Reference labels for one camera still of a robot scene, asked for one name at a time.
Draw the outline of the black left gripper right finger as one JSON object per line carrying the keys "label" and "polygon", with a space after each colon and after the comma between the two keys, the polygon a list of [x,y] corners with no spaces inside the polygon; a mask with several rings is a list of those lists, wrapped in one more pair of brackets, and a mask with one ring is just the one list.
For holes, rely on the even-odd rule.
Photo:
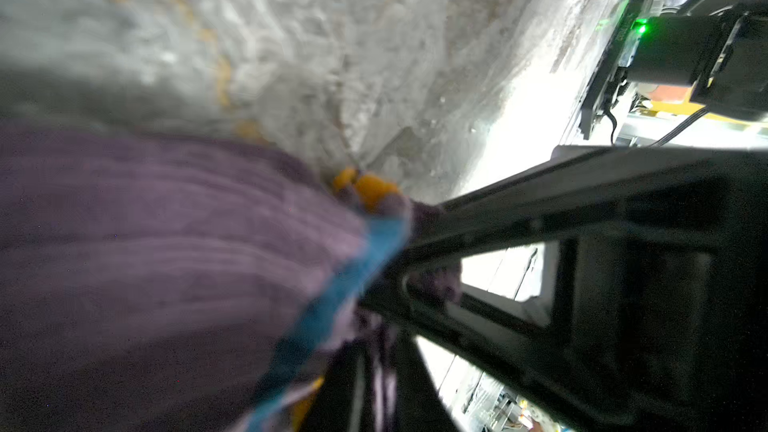
{"label": "black left gripper right finger", "polygon": [[396,399],[394,430],[457,432],[458,427],[437,393],[414,339],[400,335],[395,343]]}

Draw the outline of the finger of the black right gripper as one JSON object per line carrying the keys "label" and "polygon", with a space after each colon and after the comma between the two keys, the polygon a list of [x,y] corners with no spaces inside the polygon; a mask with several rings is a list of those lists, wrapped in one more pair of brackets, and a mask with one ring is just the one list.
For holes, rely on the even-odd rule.
{"label": "finger of the black right gripper", "polygon": [[[766,429],[765,152],[565,146],[445,209],[367,308],[580,430]],[[441,305],[409,284],[540,243],[531,302],[469,288]]]}

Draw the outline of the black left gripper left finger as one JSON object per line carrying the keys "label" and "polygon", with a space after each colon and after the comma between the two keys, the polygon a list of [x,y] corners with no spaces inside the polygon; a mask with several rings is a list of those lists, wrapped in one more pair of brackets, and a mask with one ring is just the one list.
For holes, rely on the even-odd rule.
{"label": "black left gripper left finger", "polygon": [[347,344],[334,358],[299,430],[372,430],[371,374],[367,347],[363,343]]}

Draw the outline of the purple striped sock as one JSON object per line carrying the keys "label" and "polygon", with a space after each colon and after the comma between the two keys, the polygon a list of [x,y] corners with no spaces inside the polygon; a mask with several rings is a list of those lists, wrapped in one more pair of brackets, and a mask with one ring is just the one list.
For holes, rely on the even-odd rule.
{"label": "purple striped sock", "polygon": [[300,431],[367,347],[395,431],[397,338],[363,294],[440,216],[276,148],[1,126],[1,427]]}

